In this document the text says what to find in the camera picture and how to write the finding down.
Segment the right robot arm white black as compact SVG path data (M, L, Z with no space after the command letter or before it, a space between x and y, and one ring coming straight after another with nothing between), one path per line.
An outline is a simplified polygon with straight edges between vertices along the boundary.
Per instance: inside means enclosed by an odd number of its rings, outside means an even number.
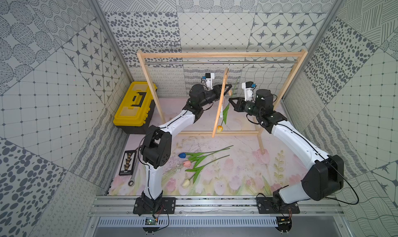
M287 145L305 165L307 173L295 185L288 185L273 193L275 203L291 204L304 200L319 201L344 187L344 161L330 156L300 134L288 119L274 110L273 95L259 89L255 99L230 98L236 112L254 116L259 126Z

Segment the wooden curved clothes hanger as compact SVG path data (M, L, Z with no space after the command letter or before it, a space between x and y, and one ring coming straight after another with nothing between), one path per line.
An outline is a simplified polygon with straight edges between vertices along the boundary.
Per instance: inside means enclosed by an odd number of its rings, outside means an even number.
M212 135L211 135L212 138L214 138L217 133L218 123L219 123L219 119L220 119L220 115L221 115L221 111L222 111L222 107L223 107L224 93L226 91L229 67L230 67L230 65L228 64L228 66L226 67L226 69L224 71L224 75L223 75L221 94L220 94L220 99L219 99L219 104L218 104L218 109L217 109L217 114L216 114L216 120L215 120L214 128L212 131Z

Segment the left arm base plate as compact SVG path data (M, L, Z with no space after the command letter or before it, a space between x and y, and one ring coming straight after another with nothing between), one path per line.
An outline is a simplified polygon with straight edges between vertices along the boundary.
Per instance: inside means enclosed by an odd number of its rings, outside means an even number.
M139 216L143 214L174 214L176 200L177 199L174 197L166 197L156 200L152 200L146 196L143 198L139 197L135 200L133 213Z

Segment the wooden clothes rack frame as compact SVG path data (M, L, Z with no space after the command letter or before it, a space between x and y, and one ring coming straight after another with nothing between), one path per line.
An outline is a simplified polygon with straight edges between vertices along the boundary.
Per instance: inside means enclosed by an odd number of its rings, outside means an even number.
M141 50L137 52L137 57L139 59L139 62L141 64L141 68L143 70L143 73L146 77L146 81L149 85L150 91L152 93L154 102L156 104L156 107L158 109L159 115L161 117L162 123L165 124L166 120L164 117L163 110L160 105L160 101L158 98L158 95L155 91L154 88L154 83L152 81L152 78L148 72L148 67L146 64L145 59L148 58L228 58L228 61L230 61L230 58L253 58L253 57L270 57L270 58L282 58L282 57L295 57L297 63L294 64L292 67L292 70L290 71L285 83L283 84L282 88L279 91L279 94L277 95L276 101L273 103L274 105L274 110L277 110L278 106L280 105L280 102L285 95L287 89L289 88L290 84L292 83L293 79L295 78L296 74L298 73L299 68L302 66L305 58L308 55L308 51L305 49L302 49L299 52L192 52L192 53L144 53ZM261 140L261 134L264 129L260 129L259 127L256 127L256 131L249 131L248 133L243 132L243 131L237 131L236 134L240 135L255 135L257 136L258 142L259 142L259 147L264 154L264 146L263 142ZM189 136L194 136L194 135L212 135L212 131L204 131L200 133L199 131L194 131L192 133L188 134L188 131L182 131L180 134L182 135L189 135Z

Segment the pink artificial tulip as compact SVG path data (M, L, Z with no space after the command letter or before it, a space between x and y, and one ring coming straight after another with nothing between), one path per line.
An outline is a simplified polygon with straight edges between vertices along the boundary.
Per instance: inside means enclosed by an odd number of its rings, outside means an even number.
M191 155L190 158L188 159L188 161L190 161L191 164L193 164L193 168L196 168L199 166L199 164L201 162L203 162L208 156L211 156L213 154L215 154L216 152L213 153L209 153L209 154L202 154L200 156L198 156L198 154L196 156Z

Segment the yellow black toolbox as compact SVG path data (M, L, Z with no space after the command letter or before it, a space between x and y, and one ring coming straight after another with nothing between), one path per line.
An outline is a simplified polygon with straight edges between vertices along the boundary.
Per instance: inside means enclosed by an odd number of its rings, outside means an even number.
M146 81L134 81L125 94L113 120L126 134L147 134L155 102Z

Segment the silver combination wrench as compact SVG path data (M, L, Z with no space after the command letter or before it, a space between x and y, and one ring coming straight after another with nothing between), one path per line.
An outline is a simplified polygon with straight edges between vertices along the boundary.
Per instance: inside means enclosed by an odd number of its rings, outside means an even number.
M133 159L133 161L131 161L130 166L131 166L131 178L128 182L128 185L130 187L132 187L135 184L135 176L137 173L137 166L138 166L139 160L138 160L138 156L136 155Z

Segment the white artificial tulip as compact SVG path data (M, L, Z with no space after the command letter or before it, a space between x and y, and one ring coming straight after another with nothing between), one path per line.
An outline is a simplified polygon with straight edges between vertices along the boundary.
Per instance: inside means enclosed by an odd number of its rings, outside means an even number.
M190 185L193 185L198 180L200 173L204 170L204 168L207 165L210 165L210 164L212 164L212 163L214 163L214 162L216 162L216 161L218 161L220 159L227 158L228 156L229 155L225 155L225 156L219 157L217 159L214 159L214 160L212 160L211 162L209 162L209 163L207 163L205 165L202 165L202 166L199 166L199 167L196 166L196 167L194 167L192 169L187 169L186 172L192 173L193 175L189 179L185 179L184 180L184 182L182 183L182 187L183 188L187 188Z

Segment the metal rack rod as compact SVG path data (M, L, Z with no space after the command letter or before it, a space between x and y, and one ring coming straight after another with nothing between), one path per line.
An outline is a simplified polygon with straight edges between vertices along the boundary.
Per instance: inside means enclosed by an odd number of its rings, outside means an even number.
M181 65L181 64L294 64L297 61L171 61L171 62L146 62L148 65Z

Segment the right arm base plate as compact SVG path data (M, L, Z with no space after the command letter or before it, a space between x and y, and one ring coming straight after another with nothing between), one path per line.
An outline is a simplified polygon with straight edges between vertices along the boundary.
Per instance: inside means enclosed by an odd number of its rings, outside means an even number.
M275 202L272 197L256 197L256 205L259 214L299 214L300 208L297 203L285 204Z

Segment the aluminium mounting rail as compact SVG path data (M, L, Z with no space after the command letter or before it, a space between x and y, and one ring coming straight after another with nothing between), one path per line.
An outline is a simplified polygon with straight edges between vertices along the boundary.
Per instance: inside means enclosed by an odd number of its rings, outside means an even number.
M136 196L98 196L89 209L89 216L132 216L137 206ZM266 206L264 196L177 196L174 203L164 207L170 216L343 216L338 202L299 201L290 206Z

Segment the right black circuit board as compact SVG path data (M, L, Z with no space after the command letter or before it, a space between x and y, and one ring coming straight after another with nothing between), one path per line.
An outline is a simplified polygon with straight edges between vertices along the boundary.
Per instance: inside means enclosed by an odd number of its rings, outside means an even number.
M277 226L275 227L281 234L288 234L292 228L292 219L289 217L276 217Z

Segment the floral pink table mat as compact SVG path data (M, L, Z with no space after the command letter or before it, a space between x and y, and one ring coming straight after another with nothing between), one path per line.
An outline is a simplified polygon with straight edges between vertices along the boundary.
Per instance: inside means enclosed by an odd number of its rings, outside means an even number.
M217 105L207 106L197 123L188 131L211 131L215 123ZM262 154L257 136L235 135L235 131L257 130L253 117L229 109L227 124L221 134L211 136L179 135L172 141L171 156L163 168L162 189L165 196L251 196L257 193L270 195L286 185L300 182L307 170L299 158L282 141L263 130ZM193 174L186 172L193 164L178 157L180 153L216 151L233 145L228 150L208 156L199 166L229 155L207 165L198 180L187 188L185 179Z

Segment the left green circuit board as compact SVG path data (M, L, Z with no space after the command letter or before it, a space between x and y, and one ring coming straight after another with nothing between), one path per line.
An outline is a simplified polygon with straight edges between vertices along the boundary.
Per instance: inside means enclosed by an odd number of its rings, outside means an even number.
M154 218L147 217L145 219L143 230L146 233L155 233L159 228L158 222Z

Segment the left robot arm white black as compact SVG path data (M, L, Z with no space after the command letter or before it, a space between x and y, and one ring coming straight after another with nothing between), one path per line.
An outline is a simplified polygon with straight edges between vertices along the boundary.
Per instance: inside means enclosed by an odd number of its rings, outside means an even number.
M212 90L205 90L204 85L196 84L191 88L189 99L179 115L160 126L149 127L140 148L142 164L146 166L144 200L156 205L162 199L162 167L170 158L173 137L197 122L204 112L203 107L219 101L231 88L232 85L227 84L214 85Z

